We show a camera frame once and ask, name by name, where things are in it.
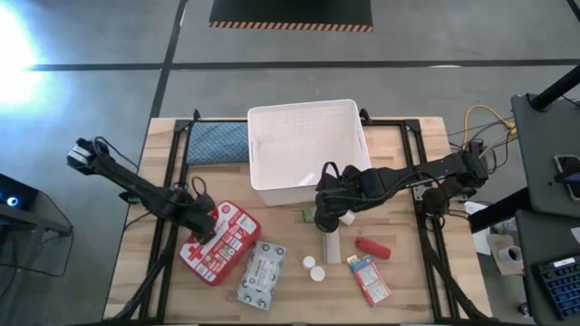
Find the dark grey side desk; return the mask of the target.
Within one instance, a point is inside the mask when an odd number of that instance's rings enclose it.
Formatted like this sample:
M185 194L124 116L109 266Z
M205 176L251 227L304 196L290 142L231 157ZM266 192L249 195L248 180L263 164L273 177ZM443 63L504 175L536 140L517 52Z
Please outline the dark grey side desk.
M540 213L580 218L580 200L555 182L556 156L580 158L580 108L556 100L551 110L539 112L526 95L514 95L510 101L531 206Z

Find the dark grey keyboard desk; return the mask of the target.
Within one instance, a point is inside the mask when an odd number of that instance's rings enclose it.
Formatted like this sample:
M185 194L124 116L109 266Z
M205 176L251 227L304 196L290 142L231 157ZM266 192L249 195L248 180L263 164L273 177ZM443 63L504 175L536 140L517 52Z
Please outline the dark grey keyboard desk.
M580 255L580 218L516 212L527 306L537 326L580 326L580 317L560 321L540 290L532 265Z

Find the smartphone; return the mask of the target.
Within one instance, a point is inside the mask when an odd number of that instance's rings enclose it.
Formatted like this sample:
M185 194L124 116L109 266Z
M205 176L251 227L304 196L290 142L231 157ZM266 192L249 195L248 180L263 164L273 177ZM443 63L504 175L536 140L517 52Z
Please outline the smartphone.
M573 201L580 201L580 158L575 155L554 156L557 173L554 180L565 187Z

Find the blue red blister pack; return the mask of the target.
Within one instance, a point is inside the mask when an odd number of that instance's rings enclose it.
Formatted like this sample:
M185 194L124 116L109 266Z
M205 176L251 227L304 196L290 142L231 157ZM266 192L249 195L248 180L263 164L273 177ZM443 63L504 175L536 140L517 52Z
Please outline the blue red blister pack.
M378 271L374 260L369 255L361 258L352 255L346 259L346 262L367 302L372 307L385 301L392 295L390 288Z

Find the beige bandage box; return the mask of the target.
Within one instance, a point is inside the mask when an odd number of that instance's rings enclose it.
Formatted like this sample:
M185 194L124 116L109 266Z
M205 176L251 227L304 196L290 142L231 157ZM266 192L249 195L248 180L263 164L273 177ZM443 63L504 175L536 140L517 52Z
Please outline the beige bandage box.
M323 235L324 261L326 264L339 264L341 262L341 246L339 230Z

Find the brown cardboard piece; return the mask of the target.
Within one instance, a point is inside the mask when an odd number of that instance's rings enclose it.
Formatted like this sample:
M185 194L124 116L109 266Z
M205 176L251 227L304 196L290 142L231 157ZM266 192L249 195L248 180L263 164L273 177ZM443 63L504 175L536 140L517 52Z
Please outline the brown cardboard piece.
M498 235L491 234L488 236L488 244L491 249L492 256L496 263L499 272L502 275L523 275L524 274L524 264L523 262L515 265L504 265L498 260L498 250L500 248L515 245L513 238L510 235Z

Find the red first aid kit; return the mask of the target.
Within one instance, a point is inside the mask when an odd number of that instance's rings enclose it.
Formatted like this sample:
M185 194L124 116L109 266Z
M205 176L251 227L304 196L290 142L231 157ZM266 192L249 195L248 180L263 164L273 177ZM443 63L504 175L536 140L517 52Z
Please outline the red first aid kit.
M179 250L179 258L201 282L220 284L261 235L261 225L245 210L223 201L212 212L216 235L201 244L191 235Z

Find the black box blue light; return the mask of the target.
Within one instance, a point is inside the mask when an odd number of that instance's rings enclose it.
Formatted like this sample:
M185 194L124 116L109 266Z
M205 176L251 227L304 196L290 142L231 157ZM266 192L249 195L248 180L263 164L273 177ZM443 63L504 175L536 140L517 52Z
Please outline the black box blue light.
M0 174L0 204L29 211L37 194L37 189Z

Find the red tube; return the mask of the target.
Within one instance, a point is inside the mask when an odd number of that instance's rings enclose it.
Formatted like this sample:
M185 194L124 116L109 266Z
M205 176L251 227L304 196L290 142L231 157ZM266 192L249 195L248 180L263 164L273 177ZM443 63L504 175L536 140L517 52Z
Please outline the red tube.
M384 260L389 260L392 255L392 251L388 247L365 237L357 237L355 240L355 247L364 253Z

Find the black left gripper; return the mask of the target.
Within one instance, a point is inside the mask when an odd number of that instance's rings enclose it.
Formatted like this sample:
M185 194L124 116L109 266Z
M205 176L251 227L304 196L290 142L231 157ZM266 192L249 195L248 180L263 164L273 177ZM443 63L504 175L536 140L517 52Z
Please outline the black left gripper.
M200 245L207 244L215 238L217 221L211 214L216 205L207 192L198 193L197 197L188 192L181 192L175 202L177 213L174 222L177 225L192 231Z

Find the white paper sheet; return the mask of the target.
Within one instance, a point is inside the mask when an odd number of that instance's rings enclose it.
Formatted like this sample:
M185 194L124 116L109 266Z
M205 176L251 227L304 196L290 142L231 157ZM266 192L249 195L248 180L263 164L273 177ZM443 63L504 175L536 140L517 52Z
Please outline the white paper sheet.
M472 201L467 201L464 203L465 211L469 215L475 214L478 211L483 210L484 208L487 208L487 207L488 206L485 204L480 204L480 203L472 202ZM491 249L490 249L489 244L488 244L488 236L489 235L490 235L489 228L486 228L486 229L479 231L477 233L474 233L472 235L475 249L476 249L476 252L478 254L491 255Z

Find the blue patterned cloth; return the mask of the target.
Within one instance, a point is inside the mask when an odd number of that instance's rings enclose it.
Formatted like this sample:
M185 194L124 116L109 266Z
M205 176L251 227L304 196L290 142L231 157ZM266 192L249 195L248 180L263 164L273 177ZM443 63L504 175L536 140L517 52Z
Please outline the blue patterned cloth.
M196 122L188 141L191 166L248 162L246 122Z

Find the white plastic basket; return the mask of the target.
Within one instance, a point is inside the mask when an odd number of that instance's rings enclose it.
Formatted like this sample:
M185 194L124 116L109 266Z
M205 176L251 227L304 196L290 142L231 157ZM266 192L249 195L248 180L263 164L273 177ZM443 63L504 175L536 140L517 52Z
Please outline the white plastic basket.
M313 202L324 163L371 166L355 101L254 107L247 113L250 183L267 206Z

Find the grey side stand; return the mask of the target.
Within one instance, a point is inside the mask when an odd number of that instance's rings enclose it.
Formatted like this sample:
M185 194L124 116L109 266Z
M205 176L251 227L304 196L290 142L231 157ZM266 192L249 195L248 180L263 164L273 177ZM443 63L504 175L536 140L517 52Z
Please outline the grey side stand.
M44 192L39 191L28 210L9 206L8 199L0 201L0 217L53 231L61 236L73 232L73 225L64 212Z

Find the black pole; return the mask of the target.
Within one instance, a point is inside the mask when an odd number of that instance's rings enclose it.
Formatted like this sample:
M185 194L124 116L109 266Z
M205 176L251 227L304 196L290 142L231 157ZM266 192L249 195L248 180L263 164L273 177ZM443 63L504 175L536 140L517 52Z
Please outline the black pole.
M552 85L533 97L529 102L530 106L539 112L548 112L554 101L571 91L580 84L580 65L577 65L570 72L555 81Z

